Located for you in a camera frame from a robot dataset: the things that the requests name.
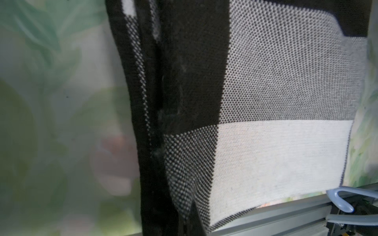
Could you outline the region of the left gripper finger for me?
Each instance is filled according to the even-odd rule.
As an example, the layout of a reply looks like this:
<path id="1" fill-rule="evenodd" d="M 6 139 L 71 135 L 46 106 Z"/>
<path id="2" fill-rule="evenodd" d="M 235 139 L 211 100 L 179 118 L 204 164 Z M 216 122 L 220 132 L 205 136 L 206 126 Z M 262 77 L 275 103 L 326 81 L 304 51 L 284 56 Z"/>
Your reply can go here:
<path id="1" fill-rule="evenodd" d="M 195 202 L 192 203 L 189 214 L 189 236 L 207 236 Z"/>

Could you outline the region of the black grey checkered mat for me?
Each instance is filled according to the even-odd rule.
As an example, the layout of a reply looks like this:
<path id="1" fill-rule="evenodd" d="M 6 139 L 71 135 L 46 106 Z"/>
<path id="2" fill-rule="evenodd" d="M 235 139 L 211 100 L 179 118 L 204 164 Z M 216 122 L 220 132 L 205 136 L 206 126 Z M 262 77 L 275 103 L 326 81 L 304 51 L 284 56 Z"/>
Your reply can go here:
<path id="1" fill-rule="evenodd" d="M 371 1 L 106 1 L 145 236 L 342 185 Z"/>

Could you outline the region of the light blue plastic hanger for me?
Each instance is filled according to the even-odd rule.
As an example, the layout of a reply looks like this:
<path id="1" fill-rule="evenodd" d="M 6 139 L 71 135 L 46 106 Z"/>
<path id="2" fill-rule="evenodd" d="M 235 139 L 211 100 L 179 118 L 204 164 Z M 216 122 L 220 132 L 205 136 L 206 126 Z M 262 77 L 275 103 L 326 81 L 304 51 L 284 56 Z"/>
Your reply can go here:
<path id="1" fill-rule="evenodd" d="M 336 189 L 330 189 L 326 191 L 328 198 L 331 202 L 341 211 L 345 213 L 353 213 L 354 207 L 348 203 L 344 198 L 342 198 L 339 193 L 346 192 L 355 195 L 361 195 L 364 197 L 371 197 L 374 199 L 378 198 L 378 193 L 376 191 L 353 188 L 342 186 Z M 326 221 L 334 224 L 344 224 L 344 225 L 356 225 L 356 226 L 377 226 L 378 225 L 378 215 L 336 215 L 330 214 L 326 217 Z"/>

